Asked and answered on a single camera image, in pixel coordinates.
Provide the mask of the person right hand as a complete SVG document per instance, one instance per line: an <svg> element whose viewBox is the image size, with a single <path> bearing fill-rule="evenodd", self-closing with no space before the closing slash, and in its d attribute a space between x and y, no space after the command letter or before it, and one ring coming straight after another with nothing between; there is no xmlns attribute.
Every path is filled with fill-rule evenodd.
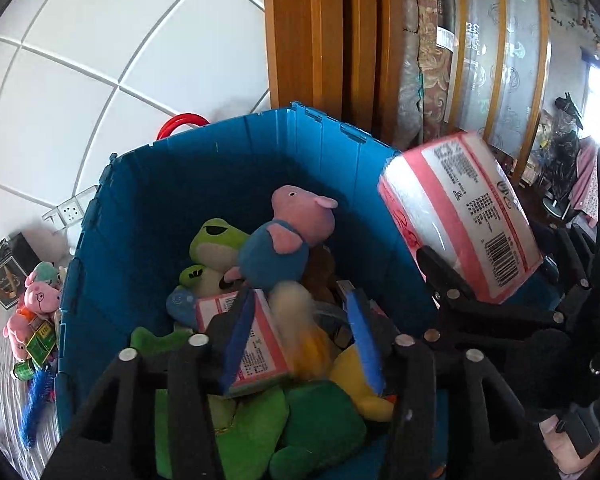
<svg viewBox="0 0 600 480"><path fill-rule="evenodd" d="M563 477L579 478L600 452L600 446L587 456L580 457L568 434L557 431L558 422L556 415L540 422L544 444L552 453L553 460Z"/></svg>

